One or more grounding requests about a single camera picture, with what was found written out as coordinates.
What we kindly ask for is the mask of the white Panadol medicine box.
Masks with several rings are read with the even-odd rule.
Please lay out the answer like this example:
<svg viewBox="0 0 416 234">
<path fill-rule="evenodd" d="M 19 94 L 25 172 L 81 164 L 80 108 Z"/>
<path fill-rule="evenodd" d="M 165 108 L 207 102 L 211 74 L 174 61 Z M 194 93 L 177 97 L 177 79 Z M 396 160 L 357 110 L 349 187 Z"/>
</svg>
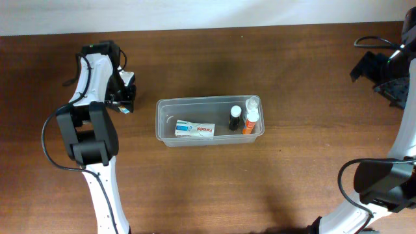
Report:
<svg viewBox="0 0 416 234">
<path fill-rule="evenodd" d="M 177 120 L 175 125 L 175 136 L 177 137 L 213 137 L 215 124 L 193 123 L 184 120 Z"/>
</svg>

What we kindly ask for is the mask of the small gold-lidded balm jar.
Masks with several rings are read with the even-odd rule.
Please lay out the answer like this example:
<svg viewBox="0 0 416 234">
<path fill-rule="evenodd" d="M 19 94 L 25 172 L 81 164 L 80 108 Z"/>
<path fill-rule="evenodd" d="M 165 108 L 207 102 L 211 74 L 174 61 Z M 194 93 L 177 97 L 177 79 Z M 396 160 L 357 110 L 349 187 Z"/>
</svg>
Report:
<svg viewBox="0 0 416 234">
<path fill-rule="evenodd" d="M 130 111 L 127 108 L 123 107 L 123 106 L 119 106 L 118 108 L 119 108 L 120 112 L 122 112 L 124 114 L 129 114 L 130 113 Z"/>
</svg>

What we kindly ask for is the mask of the white plastic bottle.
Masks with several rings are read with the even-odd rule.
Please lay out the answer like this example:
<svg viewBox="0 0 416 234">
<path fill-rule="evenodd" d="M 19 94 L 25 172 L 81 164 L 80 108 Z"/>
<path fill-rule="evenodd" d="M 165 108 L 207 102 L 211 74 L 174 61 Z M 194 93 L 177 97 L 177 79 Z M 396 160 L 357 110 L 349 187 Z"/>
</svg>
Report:
<svg viewBox="0 0 416 234">
<path fill-rule="evenodd" d="M 247 115 L 251 112 L 256 112 L 259 113 L 258 111 L 259 108 L 259 98 L 252 96 L 249 99 L 246 100 L 245 102 L 245 108 L 244 108 L 244 113 L 242 116 L 243 122 L 246 121 L 247 119 Z"/>
</svg>

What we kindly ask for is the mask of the dark syrup bottle white cap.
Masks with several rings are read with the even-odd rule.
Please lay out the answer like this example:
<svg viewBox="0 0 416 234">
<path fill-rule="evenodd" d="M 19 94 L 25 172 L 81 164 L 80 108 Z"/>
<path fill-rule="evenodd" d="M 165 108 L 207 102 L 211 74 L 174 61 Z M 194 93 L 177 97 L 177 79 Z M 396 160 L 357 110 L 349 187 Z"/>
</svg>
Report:
<svg viewBox="0 0 416 234">
<path fill-rule="evenodd" d="M 229 130 L 236 131 L 240 123 L 242 109 L 238 105 L 232 106 L 229 115 Z"/>
</svg>

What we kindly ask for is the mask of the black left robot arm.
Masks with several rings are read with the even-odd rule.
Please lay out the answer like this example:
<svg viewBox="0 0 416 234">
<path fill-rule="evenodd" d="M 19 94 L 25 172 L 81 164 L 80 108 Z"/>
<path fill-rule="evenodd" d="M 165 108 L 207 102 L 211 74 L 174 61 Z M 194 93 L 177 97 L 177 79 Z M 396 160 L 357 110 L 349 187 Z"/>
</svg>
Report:
<svg viewBox="0 0 416 234">
<path fill-rule="evenodd" d="M 135 74 L 125 70 L 127 56 L 112 40 L 83 46 L 77 54 L 77 87 L 54 117 L 72 169 L 84 176 L 90 191 L 98 233 L 130 233 L 116 180 L 119 139 L 108 113 L 134 111 Z"/>
</svg>

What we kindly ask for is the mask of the orange tube with white cap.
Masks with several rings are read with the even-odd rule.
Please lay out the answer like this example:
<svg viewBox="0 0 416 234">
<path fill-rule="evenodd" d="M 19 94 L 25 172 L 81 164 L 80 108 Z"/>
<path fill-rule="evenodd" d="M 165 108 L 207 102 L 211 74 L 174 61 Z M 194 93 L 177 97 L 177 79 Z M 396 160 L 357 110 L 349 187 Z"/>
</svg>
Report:
<svg viewBox="0 0 416 234">
<path fill-rule="evenodd" d="M 257 123 L 257 121 L 259 120 L 259 113 L 258 112 L 249 112 L 246 115 L 246 121 L 244 124 L 244 128 L 242 130 L 242 133 L 244 135 L 249 135 L 252 131 L 253 128 L 255 127 L 255 124 Z"/>
</svg>

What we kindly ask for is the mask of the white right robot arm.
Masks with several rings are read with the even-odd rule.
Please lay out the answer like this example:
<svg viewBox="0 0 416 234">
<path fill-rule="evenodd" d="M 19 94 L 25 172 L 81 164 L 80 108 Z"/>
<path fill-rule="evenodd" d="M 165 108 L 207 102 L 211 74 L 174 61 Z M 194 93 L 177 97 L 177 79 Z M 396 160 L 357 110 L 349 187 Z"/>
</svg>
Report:
<svg viewBox="0 0 416 234">
<path fill-rule="evenodd" d="M 332 213 L 318 217 L 305 233 L 371 233 L 374 221 L 415 208 L 415 9 L 406 12 L 401 41 L 382 39 L 380 49 L 394 53 L 375 55 L 375 45 L 358 38 L 354 46 L 367 52 L 350 72 L 356 81 L 366 77 L 373 90 L 402 109 L 398 135 L 384 159 L 354 159 L 337 175 L 344 202 Z"/>
</svg>

